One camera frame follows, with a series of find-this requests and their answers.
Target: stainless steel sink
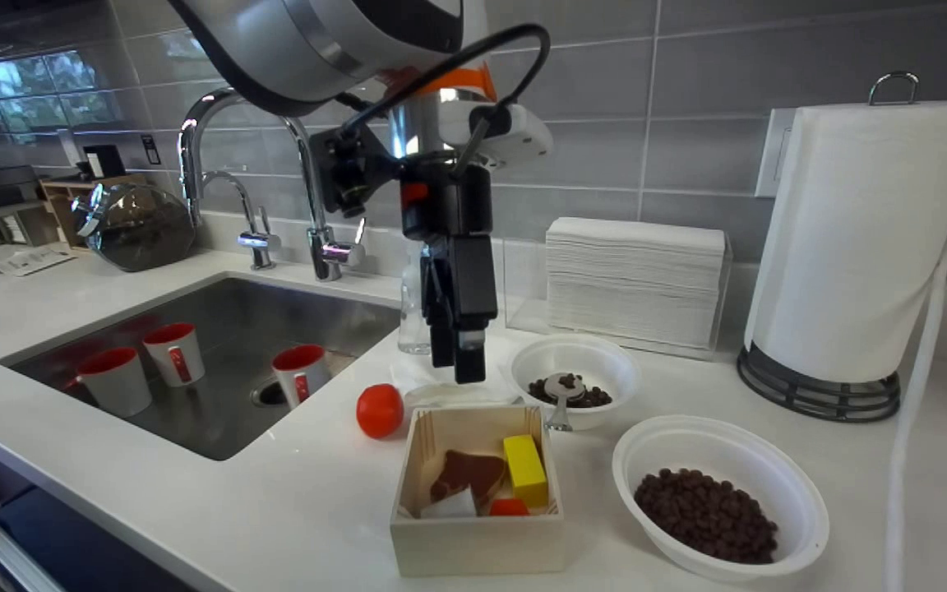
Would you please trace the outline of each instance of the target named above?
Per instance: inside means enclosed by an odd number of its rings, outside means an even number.
[[[151,409],[121,422],[225,459],[289,412],[284,402],[255,402],[255,396],[273,384],[269,360],[279,349],[319,341],[337,376],[352,360],[386,338],[398,318],[398,310],[228,276],[48,338],[4,360],[4,365],[74,402],[95,406],[82,393],[69,393],[78,363],[113,345],[137,345],[146,332],[164,324],[195,324],[208,376],[185,393],[169,389],[141,351]]]

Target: small white bowl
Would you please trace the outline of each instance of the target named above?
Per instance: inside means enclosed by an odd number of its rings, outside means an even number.
[[[713,481],[729,481],[735,491],[759,499],[767,521],[776,524],[771,563],[750,567],[713,558],[646,521],[634,502],[634,491],[644,473],[661,473],[665,468],[686,468]],[[707,580],[752,581],[791,575],[811,567],[830,542],[825,499],[798,464],[768,441],[725,422],[661,415],[634,423],[610,451],[610,481],[646,538],[670,563]]]
[[[550,337],[513,355],[508,376],[523,393],[523,402],[541,409],[541,419],[557,412],[557,406],[528,396],[528,382],[550,377],[557,373],[574,373],[591,389],[610,396],[610,406],[599,409],[568,409],[571,431],[596,431],[615,419],[620,406],[634,396],[634,365],[629,351],[607,338],[591,337]]]

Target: red and white cup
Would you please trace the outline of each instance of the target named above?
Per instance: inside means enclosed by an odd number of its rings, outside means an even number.
[[[82,363],[74,382],[113,415],[137,415],[151,406],[137,349],[108,349]]]
[[[273,376],[289,409],[300,409],[315,389],[332,377],[323,345],[303,341],[273,360]]]
[[[146,337],[146,351],[151,355],[158,376],[172,389],[187,389],[203,377],[203,360],[197,341],[197,325],[172,324]]]

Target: bowl of coffee beans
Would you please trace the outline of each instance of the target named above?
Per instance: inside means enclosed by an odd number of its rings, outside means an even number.
[[[558,422],[557,409],[564,397],[564,423],[596,431],[634,396],[634,370],[620,345],[596,337],[546,337],[519,349],[508,376],[523,402]]]
[[[791,575],[830,542],[830,509],[805,472],[725,422],[634,423],[610,451],[610,481],[657,552],[707,580]]]

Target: white countertop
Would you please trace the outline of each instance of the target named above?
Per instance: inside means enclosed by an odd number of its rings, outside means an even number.
[[[0,276],[0,360],[103,317],[238,273],[284,286],[395,302],[395,279],[315,283],[309,268],[249,273],[244,253],[203,253],[147,273],[97,258],[26,276]],[[491,389],[528,341],[493,324]],[[820,485],[832,542],[803,575],[755,589],[889,589],[889,464],[897,422],[830,423],[784,412],[733,363],[634,355],[644,393],[604,433],[558,433],[557,459],[568,513],[568,570],[506,580],[402,580],[387,535],[405,441],[367,441],[352,422],[371,382],[433,382],[420,360],[378,341],[349,373],[231,459],[203,459],[136,423],[74,406],[0,365],[0,459],[63,496],[125,542],[199,589],[735,589],[653,557],[610,491],[610,444],[646,415],[735,422]],[[905,589],[947,587],[947,332],[911,436]]]

